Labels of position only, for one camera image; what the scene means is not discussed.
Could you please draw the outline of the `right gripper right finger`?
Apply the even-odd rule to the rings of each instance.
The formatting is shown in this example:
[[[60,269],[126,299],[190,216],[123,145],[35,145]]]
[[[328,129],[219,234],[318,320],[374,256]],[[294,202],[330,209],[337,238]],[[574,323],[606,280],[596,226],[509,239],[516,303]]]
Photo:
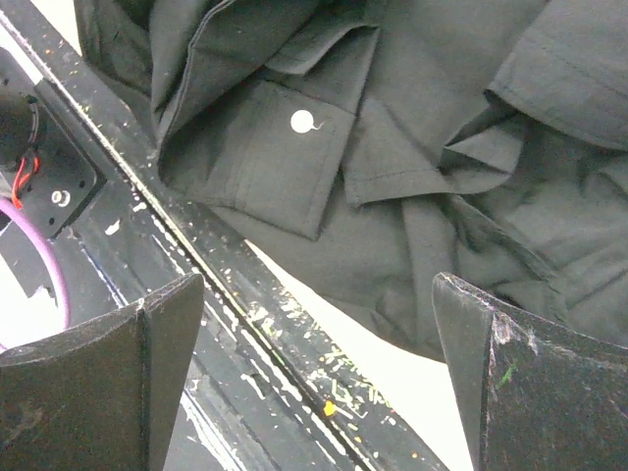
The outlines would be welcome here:
[[[474,469],[626,469],[626,348],[448,273],[432,302]]]

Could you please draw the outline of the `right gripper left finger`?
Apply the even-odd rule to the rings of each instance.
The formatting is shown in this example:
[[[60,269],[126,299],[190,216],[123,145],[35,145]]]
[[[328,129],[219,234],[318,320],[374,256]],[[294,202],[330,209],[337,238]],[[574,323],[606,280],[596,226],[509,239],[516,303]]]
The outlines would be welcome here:
[[[203,312],[201,276],[1,355],[4,470],[161,470]]]

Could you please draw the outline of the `black shirt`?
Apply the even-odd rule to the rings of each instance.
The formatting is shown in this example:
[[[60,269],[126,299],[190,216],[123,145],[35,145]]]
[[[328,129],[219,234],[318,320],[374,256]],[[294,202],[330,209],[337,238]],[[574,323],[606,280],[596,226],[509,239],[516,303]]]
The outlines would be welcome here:
[[[210,207],[441,359],[432,280],[627,342],[623,1],[78,1],[85,61]]]

